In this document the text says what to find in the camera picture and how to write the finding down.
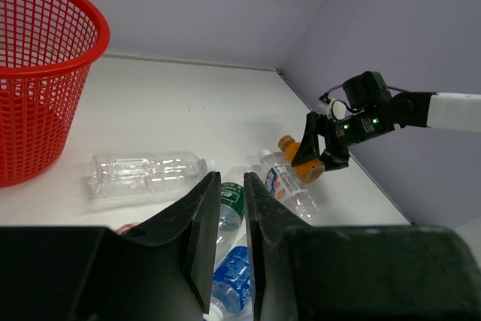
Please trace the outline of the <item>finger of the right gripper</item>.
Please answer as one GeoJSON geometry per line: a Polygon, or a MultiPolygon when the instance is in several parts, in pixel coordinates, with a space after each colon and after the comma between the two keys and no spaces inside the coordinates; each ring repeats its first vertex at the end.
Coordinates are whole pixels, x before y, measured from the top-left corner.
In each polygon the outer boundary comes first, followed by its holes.
{"type": "Polygon", "coordinates": [[[336,171],[349,166],[350,154],[347,148],[325,149],[319,159],[325,166],[325,171],[336,171]]]}
{"type": "Polygon", "coordinates": [[[293,167],[304,165],[310,161],[320,161],[325,164],[319,150],[319,136],[325,136],[327,116],[311,111],[307,114],[304,135],[300,146],[291,161],[293,167]]]}

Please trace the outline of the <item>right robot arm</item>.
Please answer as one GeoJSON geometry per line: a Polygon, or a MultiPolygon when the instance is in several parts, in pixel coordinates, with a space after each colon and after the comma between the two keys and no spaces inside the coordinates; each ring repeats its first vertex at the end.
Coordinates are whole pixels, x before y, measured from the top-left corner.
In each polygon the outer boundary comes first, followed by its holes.
{"type": "Polygon", "coordinates": [[[382,75],[366,71],[330,88],[319,100],[324,114],[307,115],[294,167],[316,160],[326,171],[349,165],[349,147],[393,132],[396,126],[480,131],[480,96],[411,92],[387,86],[382,75]]]}

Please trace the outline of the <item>orange plastic bottle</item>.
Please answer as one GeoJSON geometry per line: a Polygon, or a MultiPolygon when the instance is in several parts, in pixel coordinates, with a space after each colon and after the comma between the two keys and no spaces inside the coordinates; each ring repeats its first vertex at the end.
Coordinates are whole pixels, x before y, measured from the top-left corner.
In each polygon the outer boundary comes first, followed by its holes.
{"type": "MultiPolygon", "coordinates": [[[[295,154],[301,146],[300,142],[296,142],[290,135],[285,135],[278,142],[278,147],[283,152],[284,158],[292,162],[295,154]]],[[[302,165],[293,167],[300,181],[309,184],[317,180],[325,171],[325,164],[318,159],[310,160],[302,165]]]]}

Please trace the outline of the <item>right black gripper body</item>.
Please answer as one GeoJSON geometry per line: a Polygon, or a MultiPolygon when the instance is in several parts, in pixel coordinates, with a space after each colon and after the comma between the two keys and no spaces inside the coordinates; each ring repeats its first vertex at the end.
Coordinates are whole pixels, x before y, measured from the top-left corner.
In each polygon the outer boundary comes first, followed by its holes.
{"type": "Polygon", "coordinates": [[[360,137],[361,114],[349,116],[341,121],[327,118],[324,143],[325,149],[333,150],[349,147],[358,142],[360,137]]]}

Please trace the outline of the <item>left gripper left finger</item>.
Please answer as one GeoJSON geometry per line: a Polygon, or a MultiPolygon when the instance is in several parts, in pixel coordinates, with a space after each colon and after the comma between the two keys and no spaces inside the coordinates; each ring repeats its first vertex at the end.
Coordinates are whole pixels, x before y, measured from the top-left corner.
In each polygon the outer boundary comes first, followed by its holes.
{"type": "Polygon", "coordinates": [[[209,309],[221,177],[123,234],[1,230],[3,320],[200,320],[209,309]]]}

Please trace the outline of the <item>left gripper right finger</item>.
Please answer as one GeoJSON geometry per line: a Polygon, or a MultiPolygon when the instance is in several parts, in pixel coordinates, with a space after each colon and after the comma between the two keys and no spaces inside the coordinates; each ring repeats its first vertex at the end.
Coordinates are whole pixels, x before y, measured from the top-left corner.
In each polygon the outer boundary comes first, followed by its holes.
{"type": "Polygon", "coordinates": [[[256,320],[478,320],[480,271],[438,226],[312,226],[244,176],[256,320]]]}

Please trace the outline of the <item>red label small bottle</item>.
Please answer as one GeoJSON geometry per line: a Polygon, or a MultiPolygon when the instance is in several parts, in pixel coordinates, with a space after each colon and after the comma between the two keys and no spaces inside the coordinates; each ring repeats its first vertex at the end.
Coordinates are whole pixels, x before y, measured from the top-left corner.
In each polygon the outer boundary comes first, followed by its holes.
{"type": "Polygon", "coordinates": [[[137,223],[128,223],[128,224],[125,224],[125,225],[121,226],[120,228],[118,228],[118,229],[115,230],[114,232],[115,232],[117,235],[123,236],[124,234],[126,234],[127,232],[129,232],[131,229],[133,229],[133,228],[136,227],[137,225],[138,225],[137,223]]]}

